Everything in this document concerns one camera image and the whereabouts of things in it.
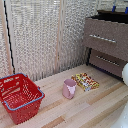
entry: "patterned box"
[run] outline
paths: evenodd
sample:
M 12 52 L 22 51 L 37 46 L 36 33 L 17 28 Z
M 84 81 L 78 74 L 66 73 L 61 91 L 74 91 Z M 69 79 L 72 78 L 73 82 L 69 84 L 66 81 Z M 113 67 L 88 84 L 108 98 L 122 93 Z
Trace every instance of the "patterned box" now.
M 84 91 L 89 91 L 99 87 L 99 83 L 87 76 L 86 73 L 76 74 L 72 76 L 71 79 L 77 82 L 77 85 L 82 87 Z

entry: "red plastic basket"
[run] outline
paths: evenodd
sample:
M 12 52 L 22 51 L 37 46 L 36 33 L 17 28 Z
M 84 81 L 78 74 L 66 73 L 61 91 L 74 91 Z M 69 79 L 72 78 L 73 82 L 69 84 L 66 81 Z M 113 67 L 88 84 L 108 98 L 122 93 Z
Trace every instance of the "red plastic basket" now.
M 15 124 L 35 116 L 44 97 L 40 88 L 22 73 L 0 79 L 0 101 Z

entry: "wooden nightstand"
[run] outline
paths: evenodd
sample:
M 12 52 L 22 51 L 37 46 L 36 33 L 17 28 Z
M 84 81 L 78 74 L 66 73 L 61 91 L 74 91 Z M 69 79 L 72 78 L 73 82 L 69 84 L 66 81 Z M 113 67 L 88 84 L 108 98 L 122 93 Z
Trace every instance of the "wooden nightstand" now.
M 128 61 L 128 15 L 98 12 L 85 19 L 84 45 L 92 48 L 89 63 L 122 77 Z

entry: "drawer handle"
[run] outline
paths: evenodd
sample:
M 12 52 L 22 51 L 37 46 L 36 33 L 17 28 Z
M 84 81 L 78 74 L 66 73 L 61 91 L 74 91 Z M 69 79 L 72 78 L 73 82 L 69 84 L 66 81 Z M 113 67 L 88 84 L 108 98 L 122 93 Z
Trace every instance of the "drawer handle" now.
M 105 38 L 102 38 L 102 37 L 99 37 L 99 36 L 96 36 L 96 35 L 89 35 L 89 36 L 90 36 L 90 37 L 97 38 L 97 39 L 101 39 L 101 40 L 109 41 L 109 42 L 111 42 L 111 43 L 116 43 L 115 40 L 105 39 Z
M 111 63 L 111 64 L 114 64 L 114 65 L 116 65 L 116 66 L 120 66 L 118 63 L 115 63 L 115 62 L 112 62 L 112 61 L 110 61 L 110 60 L 107 60 L 107 59 L 105 59 L 105 58 L 103 58 L 103 57 L 101 57 L 101 56 L 96 56 L 97 58 L 99 58 L 99 59 L 101 59 L 101 60 L 104 60 L 104 61 L 106 61 L 106 62 L 109 62 L 109 63 Z

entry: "nightstand drawer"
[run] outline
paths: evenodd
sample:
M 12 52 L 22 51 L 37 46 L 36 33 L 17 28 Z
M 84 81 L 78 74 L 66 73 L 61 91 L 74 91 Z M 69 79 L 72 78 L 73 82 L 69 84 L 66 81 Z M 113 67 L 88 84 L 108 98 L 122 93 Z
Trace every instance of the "nightstand drawer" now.
M 96 50 L 92 50 L 89 63 L 122 77 L 122 70 L 127 62 Z
M 84 45 L 128 61 L 128 24 L 86 18 Z

